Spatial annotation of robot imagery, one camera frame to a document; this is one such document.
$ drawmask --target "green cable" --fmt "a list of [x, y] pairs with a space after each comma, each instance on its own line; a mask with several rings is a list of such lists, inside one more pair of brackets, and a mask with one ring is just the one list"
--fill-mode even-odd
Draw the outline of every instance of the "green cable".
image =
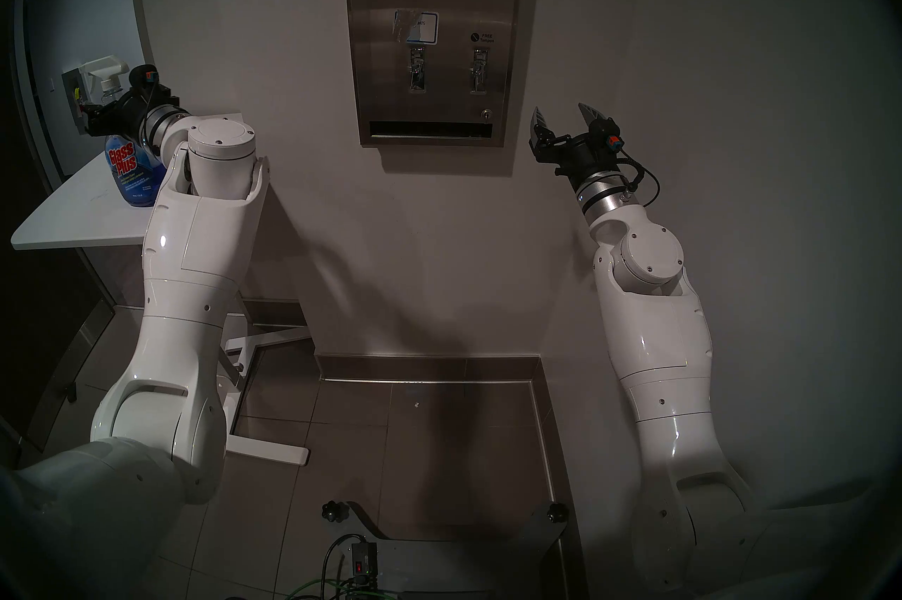
[[375, 597], [384, 597], [387, 600], [398, 600], [394, 595], [385, 595], [385, 593], [374, 593], [372, 590], [354, 590], [351, 588], [350, 590], [345, 590], [345, 593], [356, 593], [356, 595], [374, 595]]
[[[332, 580], [331, 578], [327, 578], [327, 579], [326, 579], [326, 582], [329, 583], [329, 584], [332, 584], [332, 585], [335, 586], [335, 587], [338, 587], [338, 581], [336, 581], [336, 580]], [[310, 580], [310, 581], [306, 582], [305, 584], [303, 584], [303, 586], [298, 586], [298, 587], [296, 587], [294, 590], [292, 590], [290, 593], [288, 593], [288, 595], [285, 595], [285, 600], [291, 600], [292, 597], [295, 597], [295, 595], [298, 595], [298, 593], [299, 593], [301, 590], [303, 590], [304, 588], [310, 587], [310, 586], [312, 586], [313, 584], [317, 584], [317, 583], [319, 583], [319, 578], [314, 578], [313, 580]]]
[[[336, 580], [327, 578], [326, 582], [331, 584], [332, 586], [338, 587], [338, 581], [336, 581]], [[295, 597], [295, 595], [298, 595], [298, 592], [300, 592], [304, 588], [314, 586], [314, 584], [317, 584], [317, 583], [319, 583], [319, 578], [314, 578], [313, 580], [308, 581], [305, 584], [303, 584], [303, 586], [296, 587], [294, 590], [292, 590], [290, 593], [288, 593], [288, 595], [285, 595], [285, 600], [292, 599], [292, 597]], [[394, 595], [385, 595], [385, 593], [374, 593], [374, 592], [372, 592], [372, 590], [354, 590], [353, 588], [348, 588], [348, 589], [342, 590], [342, 592], [339, 593], [338, 595], [343, 595], [343, 594], [347, 595], [348, 593], [356, 593], [358, 595], [373, 595], [375, 597], [381, 597], [384, 600], [398, 600], [398, 598], [395, 597]]]

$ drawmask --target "baseboard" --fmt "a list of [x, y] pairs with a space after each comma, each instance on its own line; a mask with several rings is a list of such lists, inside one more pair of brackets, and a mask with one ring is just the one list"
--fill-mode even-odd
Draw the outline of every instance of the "baseboard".
[[447, 357], [316, 353], [324, 379], [354, 381], [530, 381], [538, 355]]
[[567, 462], [564, 460], [564, 450], [561, 447], [560, 434], [557, 431], [557, 419], [555, 410], [551, 404], [551, 394], [548, 393], [548, 383], [545, 381], [545, 369], [539, 359], [536, 373], [531, 380], [533, 402], [536, 405], [536, 419], [539, 427], [548, 485], [551, 489], [551, 497], [558, 503], [563, 503], [570, 509], [570, 519], [567, 528], [557, 541], [552, 551], [559, 555], [564, 571], [564, 583], [567, 586], [567, 600], [588, 600], [589, 586], [585, 576], [585, 561], [583, 560], [583, 543], [579, 536], [579, 522], [576, 508], [573, 503], [573, 494], [570, 491], [570, 477], [567, 475]]
[[248, 320], [255, 326], [294, 328], [307, 324], [298, 301], [242, 297], [242, 302], [247, 309]]

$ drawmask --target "table top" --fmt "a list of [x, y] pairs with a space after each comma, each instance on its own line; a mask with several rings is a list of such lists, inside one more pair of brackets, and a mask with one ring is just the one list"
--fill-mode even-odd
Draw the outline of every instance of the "table top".
[[[242, 121], [241, 115], [228, 116]], [[132, 207], [116, 187], [99, 153], [60, 185], [16, 229], [16, 250], [87, 248], [98, 245], [141, 245], [153, 207]]]

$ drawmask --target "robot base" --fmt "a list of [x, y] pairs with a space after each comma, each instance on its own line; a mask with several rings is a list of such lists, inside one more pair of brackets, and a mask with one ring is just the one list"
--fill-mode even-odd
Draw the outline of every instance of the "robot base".
[[[333, 513], [333, 521], [325, 519], [327, 512]], [[355, 503], [330, 501], [323, 506], [322, 524], [333, 538], [360, 534], [376, 543], [380, 588], [408, 597], [467, 593], [475, 598], [483, 592], [498, 600], [538, 600], [539, 562], [567, 527], [568, 515], [565, 505], [548, 501], [538, 505], [517, 537], [486, 541], [386, 539]], [[335, 551], [351, 558], [354, 542], [348, 539]]]

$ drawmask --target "black knob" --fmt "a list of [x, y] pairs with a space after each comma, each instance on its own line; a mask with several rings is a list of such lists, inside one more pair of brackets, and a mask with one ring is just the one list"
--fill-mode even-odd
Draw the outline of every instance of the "black knob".
[[548, 519], [552, 522], [567, 522], [570, 511], [563, 503], [551, 503], [548, 506]]
[[341, 505], [329, 501], [323, 505], [323, 517], [330, 522], [338, 521], [341, 518]]

